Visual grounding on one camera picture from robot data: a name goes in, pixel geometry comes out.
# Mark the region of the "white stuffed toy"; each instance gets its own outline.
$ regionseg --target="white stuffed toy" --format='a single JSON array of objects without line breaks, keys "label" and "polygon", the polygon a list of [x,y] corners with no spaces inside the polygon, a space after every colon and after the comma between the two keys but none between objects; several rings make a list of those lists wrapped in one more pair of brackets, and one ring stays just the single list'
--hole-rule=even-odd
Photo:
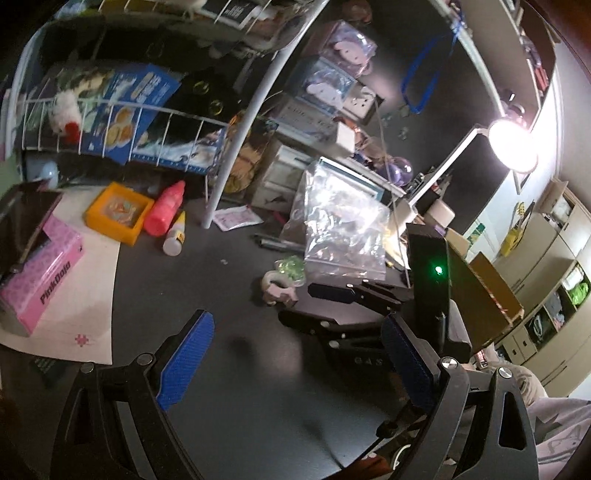
[{"label": "white stuffed toy", "polygon": [[335,107],[337,110],[343,108],[341,93],[330,83],[312,83],[308,85],[306,92],[315,96],[322,103]]},{"label": "white stuffed toy", "polygon": [[66,142],[77,144],[80,141],[82,115],[78,107],[78,97],[73,90],[56,94],[48,118],[53,132],[65,137]]}]

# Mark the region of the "desk lamp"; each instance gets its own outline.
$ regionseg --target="desk lamp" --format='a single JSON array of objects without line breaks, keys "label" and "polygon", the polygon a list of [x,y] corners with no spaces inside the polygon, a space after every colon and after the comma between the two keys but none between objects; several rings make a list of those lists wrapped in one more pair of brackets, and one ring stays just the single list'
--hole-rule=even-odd
[{"label": "desk lamp", "polygon": [[516,174],[533,172],[538,166],[538,153],[535,148],[534,139],[528,130],[516,124],[513,120],[501,118],[491,123],[488,128],[475,125],[431,177],[414,193],[409,200],[410,205],[415,205],[418,202],[437,179],[452,166],[478,134],[488,138],[496,157],[503,165],[513,171],[517,193],[521,193],[521,187]]}]

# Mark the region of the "plush toy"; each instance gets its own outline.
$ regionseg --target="plush toy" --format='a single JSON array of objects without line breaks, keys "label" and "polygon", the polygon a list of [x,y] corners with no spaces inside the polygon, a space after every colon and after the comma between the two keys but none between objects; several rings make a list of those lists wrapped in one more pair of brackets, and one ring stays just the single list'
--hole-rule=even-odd
[{"label": "plush toy", "polygon": [[308,85],[306,92],[314,95],[322,103],[335,107],[337,110],[343,108],[341,93],[330,83],[312,83]]},{"label": "plush toy", "polygon": [[365,65],[369,61],[361,45],[358,43],[343,40],[335,43],[333,48],[351,65]]},{"label": "plush toy", "polygon": [[67,143],[77,144],[80,141],[82,115],[78,107],[78,97],[73,90],[56,94],[48,118],[53,132],[65,137]]},{"label": "plush toy", "polygon": [[205,6],[207,0],[165,0],[165,3],[181,7],[193,19],[193,15]]}]

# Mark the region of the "wire rack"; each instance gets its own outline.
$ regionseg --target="wire rack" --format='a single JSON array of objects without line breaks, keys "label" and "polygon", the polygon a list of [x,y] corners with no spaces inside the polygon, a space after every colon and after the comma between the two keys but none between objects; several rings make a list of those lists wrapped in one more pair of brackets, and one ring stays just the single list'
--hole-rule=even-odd
[{"label": "wire rack", "polygon": [[283,7],[281,22],[276,25],[275,33],[267,36],[266,41],[261,42],[265,35],[253,29],[260,20],[265,19],[266,14],[271,9],[272,0],[266,0],[264,3],[252,0],[252,3],[258,7],[254,15],[248,15],[244,22],[234,21],[226,17],[225,13],[231,8],[233,1],[235,0],[227,0],[217,14],[206,9],[183,9],[174,2],[159,0],[102,0],[97,12],[106,16],[114,14],[133,16],[135,19],[141,18],[144,20],[153,18],[170,23],[172,29],[185,31],[192,29],[192,33],[198,36],[204,34],[203,27],[211,24],[217,27],[215,28],[216,34],[213,35],[214,38],[234,43],[244,43],[252,47],[252,54],[262,55],[267,53],[266,50],[273,44],[272,39],[277,37],[283,26],[289,20],[301,15],[306,5],[311,4],[310,0],[293,0],[292,7]]},{"label": "wire rack", "polygon": [[[210,169],[213,167],[213,165],[215,163],[215,160],[217,160],[217,157],[219,156],[218,154],[221,149],[221,145],[223,144],[223,140],[225,139],[225,134],[226,134],[226,131],[229,126],[228,124],[226,124],[224,122],[219,122],[219,121],[211,119],[211,118],[205,118],[205,117],[198,116],[198,115],[191,115],[189,113],[184,113],[184,112],[180,112],[178,110],[172,110],[172,109],[164,108],[164,107],[157,107],[157,106],[151,106],[151,105],[140,105],[140,104],[133,103],[133,102],[121,102],[121,101],[112,101],[112,100],[105,100],[105,99],[78,99],[79,108],[80,108],[80,111],[82,112],[82,125],[85,124],[86,117],[89,114],[89,106],[90,106],[90,108],[92,108],[92,105],[95,105],[95,104],[96,105],[106,105],[109,109],[109,116],[108,116],[108,120],[107,120],[107,123],[105,126],[105,132],[103,135],[103,139],[102,139],[102,149],[100,151],[98,151],[97,153],[90,153],[86,149],[83,151],[84,139],[85,139],[85,136],[88,136],[88,132],[84,132],[84,131],[82,131],[82,134],[80,135],[80,139],[78,141],[78,145],[75,147],[71,147],[69,145],[68,146],[61,145],[61,138],[59,135],[56,135],[56,134],[53,135],[56,138],[55,143],[48,145],[48,142],[47,142],[48,136],[46,134],[44,134],[44,126],[46,125],[48,113],[50,111],[50,108],[51,108],[53,102],[54,102],[53,97],[52,98],[41,98],[41,99],[29,99],[29,100],[22,100],[22,101],[17,102],[17,104],[22,105],[23,109],[24,109],[22,129],[21,129],[21,148],[23,150],[54,151],[56,153],[59,153],[60,150],[67,150],[67,151],[76,151],[77,150],[78,155],[85,153],[85,154],[97,155],[102,158],[108,157],[109,156],[109,151],[108,151],[109,149],[107,147],[107,144],[108,144],[107,135],[109,132],[109,128],[111,127],[112,122],[113,122],[113,110],[115,109],[116,106],[121,106],[121,107],[129,107],[133,110],[138,110],[138,116],[137,116],[137,119],[135,120],[133,134],[132,134],[131,140],[129,142],[129,151],[128,151],[127,161],[137,160],[137,158],[133,158],[133,157],[134,157],[134,149],[137,147],[136,140],[137,140],[139,121],[140,121],[144,111],[151,110],[151,111],[156,111],[156,112],[168,114],[166,127],[164,128],[164,134],[162,136],[162,139],[159,139],[160,145],[158,147],[158,155],[155,159],[155,165],[156,166],[161,165],[163,149],[164,149],[164,146],[166,145],[166,139],[167,139],[167,135],[168,135],[168,129],[170,127],[170,122],[171,122],[173,116],[179,116],[182,118],[193,119],[193,120],[199,121],[199,127],[197,128],[195,138],[194,138],[193,143],[191,145],[189,155],[187,155],[186,162],[183,162],[184,167],[182,167],[181,169],[184,170],[185,172],[200,173],[200,174],[206,175],[207,173],[209,173]],[[30,116],[33,112],[35,105],[41,105],[41,115],[40,115],[38,126],[36,127],[36,131],[37,131],[36,142],[31,142],[31,138],[33,136],[30,135],[30,130],[27,129],[27,122],[30,119]],[[201,137],[201,132],[203,130],[203,125],[205,125],[205,124],[213,125],[216,127],[216,129],[219,129],[222,131],[220,137],[218,138],[218,140],[216,142],[216,144],[217,144],[216,154],[212,158],[212,164],[210,166],[208,166],[208,167],[192,166],[191,165],[191,158],[193,157],[193,154],[196,153],[196,151],[197,151],[199,141],[203,139],[203,137]],[[168,161],[165,166],[179,169],[179,166],[182,166],[182,163]]]},{"label": "wire rack", "polygon": [[[259,83],[259,86],[257,87],[254,95],[252,96],[248,107],[244,110],[241,122],[236,126],[235,131],[233,132],[231,141],[226,142],[227,144],[224,145],[223,152],[220,155],[220,159],[217,162],[217,166],[216,166],[215,170],[212,171],[212,169],[208,169],[207,171],[204,172],[205,174],[209,174],[210,178],[213,177],[215,182],[213,183],[213,190],[211,192],[211,195],[208,198],[206,210],[205,210],[204,216],[202,218],[202,227],[209,228],[211,226],[211,223],[213,220],[213,215],[214,215],[214,213],[217,209],[217,206],[219,204],[219,201],[222,197],[223,188],[224,188],[226,182],[228,181],[228,178],[229,178],[230,173],[232,171],[232,167],[236,161],[236,158],[238,157],[238,153],[240,152],[240,149],[241,149],[244,141],[246,140],[246,137],[247,137],[248,132],[252,126],[252,123],[254,122],[257,113],[261,109],[261,106],[262,106],[265,98],[267,98],[267,96],[269,95],[271,87],[275,83],[277,77],[281,73],[282,69],[285,67],[287,60],[293,54],[294,50],[298,46],[301,39],[304,37],[304,35],[308,31],[308,29],[310,28],[312,23],[320,15],[322,10],[324,10],[324,8],[328,4],[328,2],[329,2],[329,0],[313,0],[312,2],[307,4],[309,7],[306,9],[306,13],[303,17],[303,22],[301,24],[301,27],[293,35],[292,38],[290,37],[288,39],[288,41],[286,41],[286,43],[284,44],[284,46],[282,46],[282,48],[280,48],[279,50],[274,52],[272,61],[270,62],[269,66],[267,68],[267,71],[265,72],[264,77],[262,78],[261,82]],[[263,5],[263,7],[267,8],[269,5],[270,5],[270,1],[267,1],[265,3],[265,5]],[[216,22],[216,18],[210,19],[210,21]],[[222,22],[222,17],[217,18],[217,23],[219,24],[221,22]],[[49,107],[49,102],[53,101],[52,98],[19,100],[19,95],[20,95],[20,92],[22,92],[22,88],[23,88],[25,74],[26,74],[27,69],[29,68],[29,65],[32,62],[32,58],[33,58],[33,55],[35,52],[35,45],[43,37],[41,35],[42,29],[38,30],[35,33],[35,35],[33,35],[33,37],[29,40],[27,45],[25,46],[25,49],[22,52],[21,58],[20,58],[19,63],[17,65],[17,70],[14,75],[11,94],[9,97],[9,105],[8,105],[9,112],[8,112],[8,119],[7,119],[6,144],[5,144],[5,150],[6,150],[6,152],[8,152],[8,155],[12,154],[12,149],[15,145],[15,139],[17,137],[17,133],[19,131],[21,133],[26,133],[25,125],[27,124],[27,116],[30,115],[31,109],[33,108],[31,105],[33,105],[35,103],[40,103],[42,111],[43,111],[42,118],[44,118],[45,112],[47,111],[47,109]],[[106,103],[110,107],[109,123],[112,120],[111,117],[112,117],[113,108],[116,105],[123,105],[123,106],[130,106],[132,108],[139,108],[141,110],[141,112],[145,111],[146,109],[150,109],[150,110],[156,110],[159,112],[167,113],[168,114],[167,127],[165,129],[165,134],[163,136],[163,139],[160,143],[159,155],[157,156],[157,159],[155,162],[156,164],[159,164],[159,165],[162,163],[161,156],[162,156],[163,149],[164,149],[165,138],[166,138],[166,134],[168,133],[168,126],[170,126],[170,121],[173,118],[173,116],[179,115],[179,116],[185,117],[185,118],[197,119],[200,122],[200,128],[196,132],[195,140],[193,142],[193,148],[196,148],[197,144],[199,143],[200,131],[202,130],[203,126],[206,123],[217,125],[220,128],[227,127],[227,124],[223,124],[221,122],[214,121],[209,118],[203,118],[203,117],[199,117],[196,115],[189,115],[184,112],[175,111],[175,110],[162,108],[162,107],[141,106],[136,103],[127,104],[125,102],[112,102],[111,100],[92,100],[92,101],[99,102],[99,103]],[[87,106],[87,103],[85,103],[85,100],[80,99],[80,106],[81,106],[80,110],[81,110],[84,117],[86,116],[85,111],[87,111],[87,108],[85,108],[85,105]],[[22,120],[22,125],[23,125],[22,128],[19,128],[20,126],[18,125],[18,117],[17,117],[18,107],[23,107],[23,110],[24,110],[24,115],[23,115],[24,118]],[[20,146],[23,150],[45,150],[45,149],[48,149],[48,150],[55,151],[55,152],[59,152],[60,150],[71,151],[71,149],[69,149],[66,145],[61,144],[62,140],[59,137],[56,137],[55,144],[52,144],[51,147],[46,146],[45,143],[42,142],[43,136],[41,137],[41,140],[40,140],[40,136],[39,136],[40,133],[42,133],[41,132],[42,128],[43,128],[43,126],[40,125],[40,129],[37,132],[37,143],[36,144],[29,142],[27,140],[26,135],[22,135]],[[135,132],[133,134],[132,141],[130,142],[128,158],[133,158],[132,145],[135,143],[136,134],[137,134],[137,132]],[[78,153],[82,153],[82,141],[83,141],[83,139],[79,142],[77,149],[75,149],[75,150],[77,150]],[[102,156],[102,157],[108,156],[108,151],[106,148],[103,148],[103,150],[100,152],[100,156]],[[185,166],[185,168],[188,169],[188,171],[191,171],[190,166],[188,166],[188,167]]]}]

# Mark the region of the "white metal pole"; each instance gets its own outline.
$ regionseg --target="white metal pole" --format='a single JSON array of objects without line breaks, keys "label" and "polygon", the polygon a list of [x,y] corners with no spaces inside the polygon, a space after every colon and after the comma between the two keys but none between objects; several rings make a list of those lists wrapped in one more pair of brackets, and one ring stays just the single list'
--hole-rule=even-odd
[{"label": "white metal pole", "polygon": [[277,56],[272,61],[271,65],[269,65],[269,68],[265,73],[261,84],[256,89],[256,92],[253,95],[252,100],[244,113],[244,116],[242,117],[242,121],[234,133],[232,142],[226,151],[226,154],[222,158],[220,169],[217,172],[216,183],[213,186],[213,190],[211,196],[209,197],[207,208],[205,209],[205,214],[202,220],[203,228],[209,228],[212,224],[213,214],[217,209],[217,204],[219,203],[220,198],[222,198],[223,188],[228,181],[228,177],[230,176],[230,172],[232,171],[232,167],[234,166],[238,152],[240,152],[242,144],[246,140],[248,131],[250,130],[258,111],[261,109],[261,106],[267,98],[267,95],[269,95],[271,87],[275,83],[279,73],[281,73],[283,70],[287,60],[296,49],[298,43],[300,43],[301,39],[304,37],[314,20],[316,20],[318,15],[320,15],[328,2],[329,0],[316,0],[311,11],[309,12],[308,18],[306,19],[306,24],[303,26],[301,31],[288,46],[282,48],[277,53]]}]

